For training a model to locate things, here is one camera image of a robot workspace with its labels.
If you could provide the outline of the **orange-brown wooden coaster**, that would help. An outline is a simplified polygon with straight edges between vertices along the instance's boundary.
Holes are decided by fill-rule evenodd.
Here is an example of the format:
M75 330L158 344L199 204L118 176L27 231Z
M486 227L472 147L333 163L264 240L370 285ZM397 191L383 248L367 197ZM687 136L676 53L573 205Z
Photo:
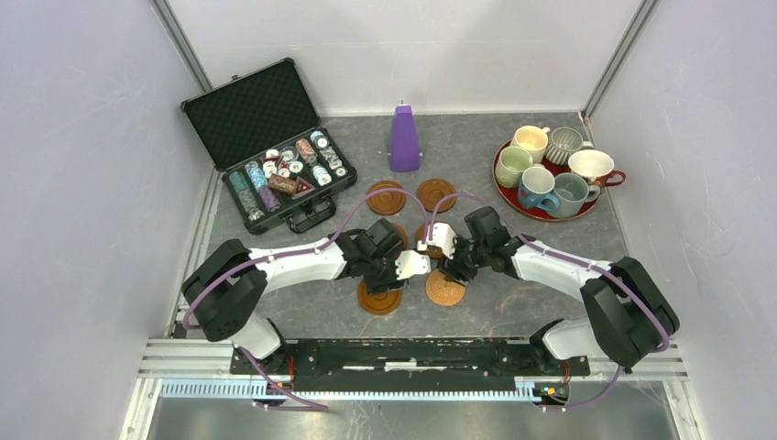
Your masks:
M373 315L392 313L401 304L402 296L402 290L371 294L368 292L367 284L363 280L359 282L356 290L356 298L360 307L365 312Z

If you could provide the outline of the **woven rattan coaster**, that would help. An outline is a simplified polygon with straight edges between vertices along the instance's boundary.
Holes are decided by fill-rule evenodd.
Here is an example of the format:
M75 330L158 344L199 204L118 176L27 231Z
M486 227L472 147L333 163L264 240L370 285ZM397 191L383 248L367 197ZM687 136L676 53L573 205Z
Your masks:
M441 306L454 306L460 303L466 294L466 286L454 280L448 280L439 270L429 274L426 281L427 297Z

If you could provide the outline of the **brown wooden coaster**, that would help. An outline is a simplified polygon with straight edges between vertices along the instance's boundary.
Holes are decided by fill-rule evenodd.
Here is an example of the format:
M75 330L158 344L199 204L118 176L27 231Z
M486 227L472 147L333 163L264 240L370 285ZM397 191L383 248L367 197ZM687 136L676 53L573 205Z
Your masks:
M428 245L426 249L419 249L418 245L426 236L426 225L421 225L415 232L414 244L415 250L420 254L428 256L432 260L439 260L444 258L444 253L439 247Z
M367 191L368 194L385 189L401 189L402 186L395 181L378 181L371 185ZM377 215L394 215L400 212L406 203L404 192L382 192L372 195L367 200L369 209Z
M390 222L389 224L391 226L391 232L389 234L391 247L405 250L409 240L404 228L397 223Z
M439 178L432 178L423 181L417 191L416 196L421 201L424 209L432 213L435 206L445 197L455 193L455 187L448 181Z

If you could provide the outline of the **blue white mug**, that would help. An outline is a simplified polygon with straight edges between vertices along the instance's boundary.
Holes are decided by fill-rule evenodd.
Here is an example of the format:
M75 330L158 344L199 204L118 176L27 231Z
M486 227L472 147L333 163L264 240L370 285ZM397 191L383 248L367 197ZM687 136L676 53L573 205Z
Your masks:
M523 208L539 208L553 212L560 206L559 199L553 194L555 178L553 174L540 167L531 167L523 172L518 187L518 201Z

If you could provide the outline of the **light green mug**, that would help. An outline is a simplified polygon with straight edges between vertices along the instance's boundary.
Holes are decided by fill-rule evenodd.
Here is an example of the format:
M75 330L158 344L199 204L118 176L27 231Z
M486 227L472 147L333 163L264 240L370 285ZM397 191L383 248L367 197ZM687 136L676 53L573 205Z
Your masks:
M494 169L496 182L505 188L519 186L521 175L533 165L533 157L529 151L516 146L502 149L497 156Z

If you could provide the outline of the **grey-green mug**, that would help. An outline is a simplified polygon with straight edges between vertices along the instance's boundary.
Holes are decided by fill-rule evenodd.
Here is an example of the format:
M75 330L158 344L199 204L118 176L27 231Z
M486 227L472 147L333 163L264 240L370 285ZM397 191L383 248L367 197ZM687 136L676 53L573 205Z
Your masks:
M549 215L555 219L572 218L579 214L584 204L594 202L600 193L598 185L571 172L560 173L554 178L553 188L559 206Z

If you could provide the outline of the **black poker chip case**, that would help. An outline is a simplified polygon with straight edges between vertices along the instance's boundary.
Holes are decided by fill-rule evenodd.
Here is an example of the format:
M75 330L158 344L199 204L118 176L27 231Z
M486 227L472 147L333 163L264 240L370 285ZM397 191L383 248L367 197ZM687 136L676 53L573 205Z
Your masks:
M356 168L322 125L291 58L181 103L246 230L300 234L336 212Z

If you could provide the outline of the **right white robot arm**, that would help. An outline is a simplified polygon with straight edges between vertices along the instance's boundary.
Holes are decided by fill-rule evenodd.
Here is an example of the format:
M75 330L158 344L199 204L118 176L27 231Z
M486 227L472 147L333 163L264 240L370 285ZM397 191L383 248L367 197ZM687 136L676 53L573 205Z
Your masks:
M668 349L680 320L657 284L636 259L615 262L579 257L549 247L532 236L513 234L492 207L465 217L468 236L441 222L429 226L425 241L440 248L439 268L460 284L490 268L518 281L563 293L585 307L585 317L546 325L529 350L531 366L552 374L568 358L602 355L631 369L650 353Z

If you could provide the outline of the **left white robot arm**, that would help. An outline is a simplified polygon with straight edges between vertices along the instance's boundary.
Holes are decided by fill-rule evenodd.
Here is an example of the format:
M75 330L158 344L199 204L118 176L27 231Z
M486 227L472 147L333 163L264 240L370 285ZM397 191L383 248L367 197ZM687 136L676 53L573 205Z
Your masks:
M206 339L246 349L266 373L281 371L288 349L279 330L256 308L265 292L308 281L361 278L378 290L404 286L396 261L405 250L402 233L380 219L367 229L331 234L309 244L248 248L225 241L181 285L181 293Z

